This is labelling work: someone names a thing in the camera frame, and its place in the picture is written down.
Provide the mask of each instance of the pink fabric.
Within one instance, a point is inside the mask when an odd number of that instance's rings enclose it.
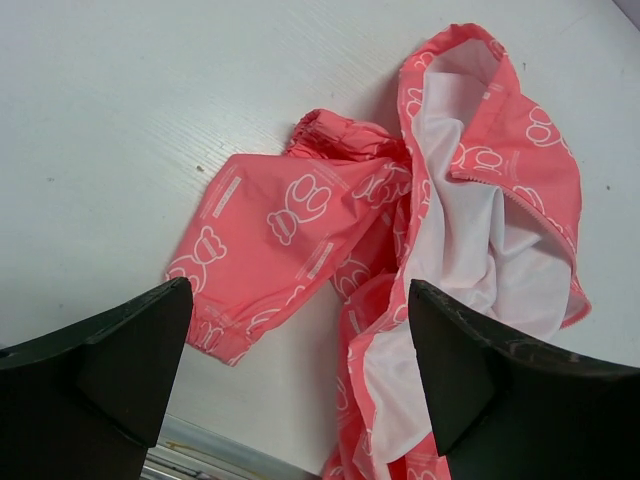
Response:
[[[385,443],[402,432],[394,436],[389,422],[380,425],[391,417],[382,414],[371,385],[371,378],[384,377],[371,372],[376,339],[406,325],[405,277],[413,272],[410,258],[420,253],[417,239],[438,198],[423,153],[426,140],[416,136],[427,101],[425,72],[434,59],[470,40],[489,49],[497,69],[448,175],[499,187],[550,234],[571,269],[562,325],[583,318],[590,305],[576,276],[577,165],[546,113],[521,94],[504,48],[476,25],[451,26],[405,62],[398,94],[403,139],[316,110],[296,127],[283,156],[232,156],[207,188],[167,270],[168,277],[188,277],[193,287],[187,342],[229,365],[331,279],[345,305],[339,319],[339,442],[327,462],[327,480],[449,478],[432,434],[403,438],[398,448]]]

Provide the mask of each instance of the table surface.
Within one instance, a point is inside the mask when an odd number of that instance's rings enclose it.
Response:
[[[279,152],[308,110],[397,130],[398,66],[467,21],[505,44],[582,171],[594,309],[555,342],[640,365],[640,32],[604,0],[4,2],[0,343],[156,285],[227,157]],[[338,309],[326,286],[235,369],[186,348],[169,413],[320,471]]]

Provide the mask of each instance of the white inner fabric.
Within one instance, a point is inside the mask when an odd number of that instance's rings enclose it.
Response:
[[[571,267],[555,238],[500,188],[448,176],[461,136],[498,68],[484,42],[436,58],[424,77],[413,135],[427,159],[431,199],[405,286],[426,280],[469,307],[540,339],[565,318]],[[392,462],[431,432],[408,322],[376,335],[365,355],[376,404],[372,449]]]

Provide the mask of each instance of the crumpled clothing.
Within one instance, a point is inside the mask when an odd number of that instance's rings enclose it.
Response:
[[[537,338],[583,318],[580,175],[504,47],[452,25],[400,71],[402,138],[315,110],[281,156],[234,155],[168,277],[187,342],[235,365],[327,280],[339,318],[338,446],[324,479],[446,479],[407,321],[412,278]]]

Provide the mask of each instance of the white surface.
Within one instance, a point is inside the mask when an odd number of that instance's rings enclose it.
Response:
[[[308,110],[394,127],[399,64],[465,21],[505,44],[582,169],[594,311],[556,342],[640,365],[640,32],[603,0],[2,2],[0,343],[154,286],[221,163],[280,151]],[[185,350],[169,411],[319,471],[334,388],[321,300],[237,370]]]

